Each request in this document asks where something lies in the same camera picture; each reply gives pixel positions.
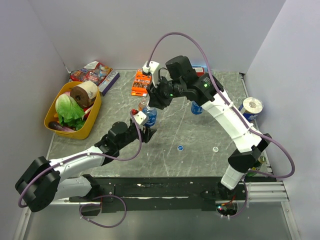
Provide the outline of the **purple white box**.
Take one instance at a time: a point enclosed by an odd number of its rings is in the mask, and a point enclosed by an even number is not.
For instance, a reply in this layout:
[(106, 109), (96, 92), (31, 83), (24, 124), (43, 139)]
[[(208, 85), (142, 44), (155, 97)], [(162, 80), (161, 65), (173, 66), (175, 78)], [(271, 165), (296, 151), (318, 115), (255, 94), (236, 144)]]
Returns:
[(98, 86), (99, 92), (102, 94), (102, 96), (106, 95), (106, 93), (111, 89), (111, 87), (114, 85), (114, 83), (118, 80), (119, 77), (120, 73), (116, 70), (111, 71), (105, 77), (102, 83)]

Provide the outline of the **red flat box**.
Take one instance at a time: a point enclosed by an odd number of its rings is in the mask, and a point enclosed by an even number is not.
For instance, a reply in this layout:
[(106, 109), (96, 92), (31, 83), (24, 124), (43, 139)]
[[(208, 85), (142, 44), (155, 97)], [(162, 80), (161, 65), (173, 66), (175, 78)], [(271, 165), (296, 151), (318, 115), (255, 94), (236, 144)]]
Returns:
[(203, 65), (193, 65), (192, 68), (195, 70), (198, 77), (201, 77), (208, 72), (208, 68)]

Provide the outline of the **brown paper roll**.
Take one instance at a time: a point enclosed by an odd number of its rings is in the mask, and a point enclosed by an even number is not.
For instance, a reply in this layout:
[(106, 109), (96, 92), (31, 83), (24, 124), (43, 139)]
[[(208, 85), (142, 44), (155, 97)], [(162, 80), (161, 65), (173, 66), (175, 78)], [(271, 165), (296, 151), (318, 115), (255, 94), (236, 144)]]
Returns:
[(82, 108), (89, 108), (94, 104), (99, 93), (98, 86), (92, 81), (85, 81), (76, 85), (70, 91), (70, 96)]

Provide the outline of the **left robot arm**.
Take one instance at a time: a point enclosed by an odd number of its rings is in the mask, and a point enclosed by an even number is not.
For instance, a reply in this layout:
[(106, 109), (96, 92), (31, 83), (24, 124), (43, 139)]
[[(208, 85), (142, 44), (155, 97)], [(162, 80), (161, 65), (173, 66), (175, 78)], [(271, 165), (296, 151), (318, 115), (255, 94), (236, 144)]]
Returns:
[(115, 122), (106, 135), (90, 148), (62, 158), (36, 158), (15, 184), (19, 193), (18, 206), (33, 213), (46, 208), (55, 200), (80, 197), (86, 201), (104, 195), (100, 184), (91, 175), (73, 177), (76, 173), (120, 161), (120, 151), (134, 141), (148, 143), (156, 129), (141, 126), (135, 120), (130, 124)]

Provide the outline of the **orange snack box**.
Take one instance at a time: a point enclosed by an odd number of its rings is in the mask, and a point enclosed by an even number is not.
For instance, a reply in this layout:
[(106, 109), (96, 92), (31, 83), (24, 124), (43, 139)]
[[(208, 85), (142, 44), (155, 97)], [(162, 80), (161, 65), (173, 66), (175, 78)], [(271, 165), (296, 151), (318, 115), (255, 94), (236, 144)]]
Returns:
[(151, 82), (152, 76), (145, 75), (141, 69), (138, 69), (133, 79), (131, 95), (137, 97), (146, 97), (148, 95), (147, 87)]

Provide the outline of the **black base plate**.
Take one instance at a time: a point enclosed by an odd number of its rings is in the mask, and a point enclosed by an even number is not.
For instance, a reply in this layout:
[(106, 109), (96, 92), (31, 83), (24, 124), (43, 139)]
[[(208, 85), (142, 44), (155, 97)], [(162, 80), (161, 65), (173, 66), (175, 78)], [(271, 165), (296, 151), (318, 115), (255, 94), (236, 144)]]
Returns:
[(244, 185), (229, 190), (220, 177), (90, 177), (88, 196), (72, 196), (72, 203), (101, 204), (103, 213), (152, 210), (215, 211), (216, 202), (244, 200)]

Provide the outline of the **blue bottle cap middle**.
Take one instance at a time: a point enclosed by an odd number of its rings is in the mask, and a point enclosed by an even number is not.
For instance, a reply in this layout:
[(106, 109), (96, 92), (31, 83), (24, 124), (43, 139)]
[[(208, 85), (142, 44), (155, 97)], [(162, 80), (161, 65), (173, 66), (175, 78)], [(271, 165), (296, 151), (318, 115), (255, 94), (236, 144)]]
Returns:
[(184, 147), (183, 147), (182, 145), (179, 145), (179, 146), (177, 147), (177, 150), (178, 150), (178, 151), (183, 151), (183, 150), (184, 150)]

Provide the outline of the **aluminium rail frame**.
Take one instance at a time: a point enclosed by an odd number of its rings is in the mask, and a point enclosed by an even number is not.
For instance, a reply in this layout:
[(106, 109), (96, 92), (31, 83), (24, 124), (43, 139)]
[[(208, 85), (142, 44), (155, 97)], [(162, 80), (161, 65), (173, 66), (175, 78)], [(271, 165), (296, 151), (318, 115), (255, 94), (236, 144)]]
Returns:
[(224, 217), (237, 216), (243, 208), (236, 204), (280, 202), (292, 239), (300, 239), (291, 212), (289, 197), (280, 181), (247, 177), (228, 190), (218, 177), (92, 177), (59, 180), (43, 178), (15, 185), (21, 203), (38, 212), (53, 202), (98, 207), (103, 213), (118, 210), (194, 210), (218, 211)]

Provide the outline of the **orange drink bottle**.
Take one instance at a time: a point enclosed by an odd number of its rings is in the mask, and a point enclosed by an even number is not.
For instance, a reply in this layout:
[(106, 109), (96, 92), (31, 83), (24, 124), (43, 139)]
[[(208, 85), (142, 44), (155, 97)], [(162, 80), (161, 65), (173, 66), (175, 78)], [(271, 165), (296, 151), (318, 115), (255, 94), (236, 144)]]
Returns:
[(138, 104), (138, 110), (142, 111), (144, 107), (148, 105), (149, 100), (146, 98), (142, 98), (141, 101)]

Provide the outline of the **green glass bottle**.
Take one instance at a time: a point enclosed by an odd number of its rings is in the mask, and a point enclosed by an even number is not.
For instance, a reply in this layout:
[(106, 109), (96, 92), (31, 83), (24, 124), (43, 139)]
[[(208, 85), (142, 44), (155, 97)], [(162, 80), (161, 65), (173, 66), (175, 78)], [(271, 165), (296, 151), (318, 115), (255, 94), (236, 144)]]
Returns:
[[(267, 161), (266, 157), (261, 155), (257, 160), (256, 162), (254, 163), (253, 167), (250, 169), (251, 171), (256, 171), (256, 172), (259, 172), (262, 165), (265, 164)], [(247, 177), (253, 177), (255, 176), (257, 173), (254, 173), (254, 172), (249, 172), (246, 176)]]

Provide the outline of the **purple toy eggplant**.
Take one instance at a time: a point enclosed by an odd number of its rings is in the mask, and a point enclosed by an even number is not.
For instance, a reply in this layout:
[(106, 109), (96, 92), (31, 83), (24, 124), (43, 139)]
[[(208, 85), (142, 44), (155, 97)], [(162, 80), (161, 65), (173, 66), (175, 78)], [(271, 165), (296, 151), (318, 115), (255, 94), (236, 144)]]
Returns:
[(56, 121), (49, 122), (48, 127), (52, 130), (56, 130), (56, 131), (60, 131), (60, 132), (68, 132), (68, 133), (75, 132), (73, 129), (66, 127), (66, 126), (62, 126)]

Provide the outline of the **white bottle cap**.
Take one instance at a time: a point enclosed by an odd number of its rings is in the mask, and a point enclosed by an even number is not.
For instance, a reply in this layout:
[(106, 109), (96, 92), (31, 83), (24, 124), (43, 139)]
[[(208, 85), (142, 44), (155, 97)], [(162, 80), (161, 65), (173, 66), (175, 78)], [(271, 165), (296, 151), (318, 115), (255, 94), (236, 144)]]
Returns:
[(217, 152), (219, 152), (219, 148), (215, 146), (215, 147), (212, 148), (212, 151), (217, 153)]

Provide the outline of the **yellow plastic basket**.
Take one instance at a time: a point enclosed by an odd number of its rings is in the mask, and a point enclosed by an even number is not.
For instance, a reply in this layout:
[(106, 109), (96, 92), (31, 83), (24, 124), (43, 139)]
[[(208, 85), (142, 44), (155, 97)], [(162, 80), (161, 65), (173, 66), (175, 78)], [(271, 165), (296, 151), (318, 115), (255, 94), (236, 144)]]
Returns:
[(67, 82), (61, 88), (61, 90), (59, 91), (59, 93), (57, 94), (55, 99), (53, 100), (53, 102), (52, 102), (52, 104), (51, 104), (51, 106), (50, 106), (50, 108), (44, 118), (44, 126), (48, 130), (53, 131), (58, 136), (71, 138), (71, 139), (77, 139), (77, 140), (84, 140), (90, 134), (90, 132), (93, 128), (93, 125), (96, 121), (96, 118), (98, 116), (98, 113), (99, 113), (99, 110), (100, 110), (100, 107), (102, 104), (100, 92), (97, 93), (96, 99), (92, 105), (92, 109), (88, 115), (88, 118), (86, 119), (84, 126), (80, 130), (74, 131), (74, 132), (66, 132), (66, 131), (58, 131), (58, 130), (49, 128), (50, 122), (56, 122), (58, 120), (58, 118), (54, 117), (54, 115), (57, 113), (56, 108), (55, 108), (55, 104), (56, 104), (56, 100), (58, 99), (58, 97), (61, 94), (70, 91), (73, 87), (79, 85), (80, 83), (81, 82), (78, 82), (78, 81)]

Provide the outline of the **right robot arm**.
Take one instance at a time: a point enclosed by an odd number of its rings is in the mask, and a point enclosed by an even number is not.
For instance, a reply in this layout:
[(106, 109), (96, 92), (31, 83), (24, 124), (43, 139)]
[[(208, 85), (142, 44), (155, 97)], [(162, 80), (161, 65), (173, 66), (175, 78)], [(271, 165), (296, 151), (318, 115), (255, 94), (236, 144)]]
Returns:
[(152, 76), (152, 83), (147, 87), (148, 105), (163, 110), (174, 98), (185, 97), (202, 107), (222, 126), (236, 146), (218, 187), (219, 195), (228, 200), (236, 194), (239, 181), (270, 144), (270, 135), (251, 133), (253, 125), (238, 109), (233, 109), (233, 103), (225, 103), (229, 96), (220, 82), (210, 73), (198, 76), (186, 56), (174, 57), (165, 66), (170, 80), (160, 76), (158, 62), (146, 61), (142, 67), (145, 75)]

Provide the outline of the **blue pocari bottle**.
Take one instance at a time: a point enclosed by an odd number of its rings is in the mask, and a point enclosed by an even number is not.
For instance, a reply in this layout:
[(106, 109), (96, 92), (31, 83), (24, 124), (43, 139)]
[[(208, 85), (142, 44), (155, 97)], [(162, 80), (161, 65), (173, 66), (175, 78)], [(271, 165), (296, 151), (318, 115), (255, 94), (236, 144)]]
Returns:
[(192, 101), (190, 110), (194, 115), (200, 115), (203, 113), (203, 108), (199, 106), (195, 101)]
[(142, 112), (148, 117), (147, 121), (145, 122), (144, 126), (146, 127), (152, 127), (155, 125), (156, 120), (157, 120), (157, 109), (154, 107), (149, 107), (146, 105), (143, 109)]

